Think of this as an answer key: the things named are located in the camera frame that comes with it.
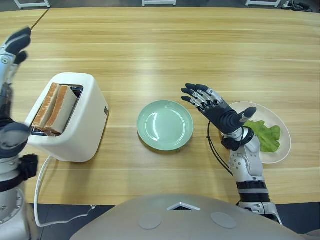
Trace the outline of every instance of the wood grain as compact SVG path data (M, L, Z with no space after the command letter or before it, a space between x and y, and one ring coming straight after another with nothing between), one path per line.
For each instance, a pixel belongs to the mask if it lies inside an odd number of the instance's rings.
M0 14L0 43L25 26L32 27L46 12L46 9L23 10L23 11L2 11Z
M276 204L320 201L320 16L267 9L50 9L32 31L30 58L15 79L13 115L23 121L57 73L95 77L110 116L96 156L53 162L40 202L117 205L155 193L190 193L236 203L236 184L214 159L208 120L184 103L185 83L211 86L229 102L275 112L292 137L290 155L264 166ZM183 104L194 120L191 141L160 152L139 139L136 121L155 100ZM212 129L222 157L228 159ZM25 153L46 154L28 147ZM27 182L33 201L36 179Z

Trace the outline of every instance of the green plate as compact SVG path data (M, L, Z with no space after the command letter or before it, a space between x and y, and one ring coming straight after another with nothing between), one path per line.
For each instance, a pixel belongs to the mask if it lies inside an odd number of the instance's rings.
M188 110L175 101L147 105L137 120L139 136L150 147L163 151L181 148L191 138L194 121Z

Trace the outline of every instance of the white plate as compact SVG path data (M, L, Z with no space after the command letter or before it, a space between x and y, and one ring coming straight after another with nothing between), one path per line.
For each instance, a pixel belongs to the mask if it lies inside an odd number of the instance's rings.
M241 113L249 107L256 107L256 113L250 120L255 122L260 120L265 121L265 125L268 128L271 128L274 125L280 127L280 147L276 152L260 152L260 158L263 164L279 163L288 156L291 150L290 133L287 126L275 113L264 106L248 101L235 102L232 103L230 107L237 113Z

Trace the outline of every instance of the lettuce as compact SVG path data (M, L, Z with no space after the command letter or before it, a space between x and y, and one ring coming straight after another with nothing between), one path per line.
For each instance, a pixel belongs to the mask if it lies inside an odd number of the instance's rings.
M265 153L275 153L279 147L280 143L280 127L274 125L273 127L266 127L265 121L247 121L244 124L245 127L251 128L255 135L259 138L261 152Z

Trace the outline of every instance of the bread slice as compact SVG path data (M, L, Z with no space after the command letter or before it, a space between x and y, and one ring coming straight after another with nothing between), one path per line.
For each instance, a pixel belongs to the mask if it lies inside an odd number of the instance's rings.
M33 127L36 127L41 131L45 130L45 125L53 113L59 88L60 85L58 83L51 84L50 89L40 107L40 110L38 111L37 115L35 116L35 119L33 120Z
M46 123L45 129L54 134L62 134L77 99L69 86L61 85L52 115Z

